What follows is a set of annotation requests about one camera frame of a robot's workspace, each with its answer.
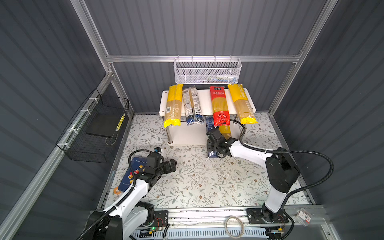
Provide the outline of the dark blue spaghetti box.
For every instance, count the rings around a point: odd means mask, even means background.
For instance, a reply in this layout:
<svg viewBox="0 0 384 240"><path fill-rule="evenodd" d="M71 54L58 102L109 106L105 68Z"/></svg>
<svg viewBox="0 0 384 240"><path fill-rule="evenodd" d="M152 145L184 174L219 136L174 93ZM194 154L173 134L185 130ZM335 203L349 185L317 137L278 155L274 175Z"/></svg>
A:
<svg viewBox="0 0 384 240"><path fill-rule="evenodd" d="M138 175L139 173L144 172L145 167L147 165L147 159L141 158L141 157L133 157L131 161L131 165L133 167L135 175ZM133 174L130 167L128 167L125 175L121 180L120 185L118 186L118 190L120 192L125 192L131 186L132 183L133 183Z"/></svg>

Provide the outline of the light blue spaghetti box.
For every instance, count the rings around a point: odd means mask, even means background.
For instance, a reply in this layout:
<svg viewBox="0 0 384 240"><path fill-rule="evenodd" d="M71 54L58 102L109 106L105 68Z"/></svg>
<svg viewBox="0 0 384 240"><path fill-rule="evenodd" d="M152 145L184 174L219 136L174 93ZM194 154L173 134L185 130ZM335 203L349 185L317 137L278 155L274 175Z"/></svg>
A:
<svg viewBox="0 0 384 240"><path fill-rule="evenodd" d="M215 144L217 141L217 132L215 126L214 126L214 118L212 116L206 116L206 130L208 134L207 139L207 151L208 151L208 158L218 158L217 151L215 148Z"/></svg>

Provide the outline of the red spaghetti pack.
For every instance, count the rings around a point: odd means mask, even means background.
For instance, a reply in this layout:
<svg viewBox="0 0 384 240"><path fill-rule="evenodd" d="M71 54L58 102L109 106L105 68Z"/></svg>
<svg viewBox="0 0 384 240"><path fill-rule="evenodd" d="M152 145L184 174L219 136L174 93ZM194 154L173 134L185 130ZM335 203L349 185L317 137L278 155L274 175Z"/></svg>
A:
<svg viewBox="0 0 384 240"><path fill-rule="evenodd" d="M224 87L210 87L214 126L229 126L230 114Z"/></svg>

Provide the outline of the blue white spaghetti pack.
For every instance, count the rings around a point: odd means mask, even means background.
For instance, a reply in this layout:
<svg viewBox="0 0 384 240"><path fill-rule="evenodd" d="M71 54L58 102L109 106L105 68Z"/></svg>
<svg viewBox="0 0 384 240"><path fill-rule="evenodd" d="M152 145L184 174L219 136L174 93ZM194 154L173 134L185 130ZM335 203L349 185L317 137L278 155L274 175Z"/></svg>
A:
<svg viewBox="0 0 384 240"><path fill-rule="evenodd" d="M198 90L196 87L189 87L183 90L182 97L186 114L186 125L203 124L204 117L200 105Z"/></svg>

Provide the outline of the yellow pastatime spaghetti pack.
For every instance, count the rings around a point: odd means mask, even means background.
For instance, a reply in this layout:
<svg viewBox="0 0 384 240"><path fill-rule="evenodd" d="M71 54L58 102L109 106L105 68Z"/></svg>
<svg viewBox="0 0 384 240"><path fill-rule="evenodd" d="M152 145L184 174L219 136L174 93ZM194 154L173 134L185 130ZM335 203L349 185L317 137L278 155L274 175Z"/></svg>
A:
<svg viewBox="0 0 384 240"><path fill-rule="evenodd" d="M230 126L219 126L220 133L225 137L226 140L232 137L231 128Z"/></svg>
<svg viewBox="0 0 384 240"><path fill-rule="evenodd" d="M243 85L229 84L228 89L230 91L241 124L257 124L258 122L254 116L254 111L251 107Z"/></svg>

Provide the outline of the yellow spaghetti pack barcode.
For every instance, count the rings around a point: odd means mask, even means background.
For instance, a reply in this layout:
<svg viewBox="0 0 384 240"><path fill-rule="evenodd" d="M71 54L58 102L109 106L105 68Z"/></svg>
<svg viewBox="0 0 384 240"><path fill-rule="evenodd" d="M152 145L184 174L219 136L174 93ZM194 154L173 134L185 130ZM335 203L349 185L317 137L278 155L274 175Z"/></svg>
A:
<svg viewBox="0 0 384 240"><path fill-rule="evenodd" d="M181 125L183 86L183 84L178 84L169 87L164 120L165 128L171 125Z"/></svg>

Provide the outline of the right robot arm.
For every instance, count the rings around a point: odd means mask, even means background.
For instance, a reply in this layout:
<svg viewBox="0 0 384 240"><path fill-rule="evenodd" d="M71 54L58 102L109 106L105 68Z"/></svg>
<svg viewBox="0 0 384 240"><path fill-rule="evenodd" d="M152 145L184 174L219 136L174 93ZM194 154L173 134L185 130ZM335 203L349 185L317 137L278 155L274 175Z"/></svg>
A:
<svg viewBox="0 0 384 240"><path fill-rule="evenodd" d="M324 183L334 172L335 167L331 158L319 152L288 151L284 148L269 150L246 144L242 140L246 128L244 125L241 125L241 127L243 129L238 139L226 139L218 127L207 131L206 135L209 139L210 147L213 151L217 152L220 158L226 156L242 158L256 163L267 170L271 189L261 210L262 219L266 223L274 223L279 216L283 216L284 207L292 195ZM317 182L291 192L290 189L292 185L301 175L298 165L291 157L292 154L308 154L324 158L330 165L329 170L326 175Z"/></svg>

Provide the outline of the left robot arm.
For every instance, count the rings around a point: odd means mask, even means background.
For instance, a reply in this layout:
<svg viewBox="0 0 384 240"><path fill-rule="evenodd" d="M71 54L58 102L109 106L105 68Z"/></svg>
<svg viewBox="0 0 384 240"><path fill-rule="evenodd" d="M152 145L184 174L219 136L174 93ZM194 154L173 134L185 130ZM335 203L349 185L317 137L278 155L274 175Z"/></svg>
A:
<svg viewBox="0 0 384 240"><path fill-rule="evenodd" d="M132 158L144 152L146 165L135 168ZM154 205L142 199L165 174L176 171L177 161L166 161L162 156L162 148L153 151L139 149L129 155L129 171L132 182L124 193L103 211L94 211L88 218L86 228L77 237L78 240L128 240L133 239L132 233L141 225L150 225L155 218Z"/></svg>

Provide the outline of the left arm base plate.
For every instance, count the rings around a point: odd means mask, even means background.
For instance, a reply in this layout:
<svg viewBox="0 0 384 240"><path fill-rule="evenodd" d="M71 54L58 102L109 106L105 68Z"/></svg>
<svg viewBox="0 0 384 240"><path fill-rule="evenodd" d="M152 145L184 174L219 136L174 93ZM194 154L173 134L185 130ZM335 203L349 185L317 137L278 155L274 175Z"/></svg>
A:
<svg viewBox="0 0 384 240"><path fill-rule="evenodd" d="M160 228L163 229L168 224L169 211L154 211L154 217L152 220L144 223L141 227L153 228L154 230Z"/></svg>

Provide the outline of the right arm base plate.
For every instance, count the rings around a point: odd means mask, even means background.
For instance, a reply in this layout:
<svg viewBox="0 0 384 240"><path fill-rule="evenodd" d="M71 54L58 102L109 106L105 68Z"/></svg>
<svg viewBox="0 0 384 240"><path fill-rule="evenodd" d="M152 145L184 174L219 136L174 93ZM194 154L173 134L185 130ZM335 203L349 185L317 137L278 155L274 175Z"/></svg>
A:
<svg viewBox="0 0 384 240"><path fill-rule="evenodd" d="M273 213L268 208L248 208L246 209L247 218L250 224L286 224L288 217L279 210Z"/></svg>

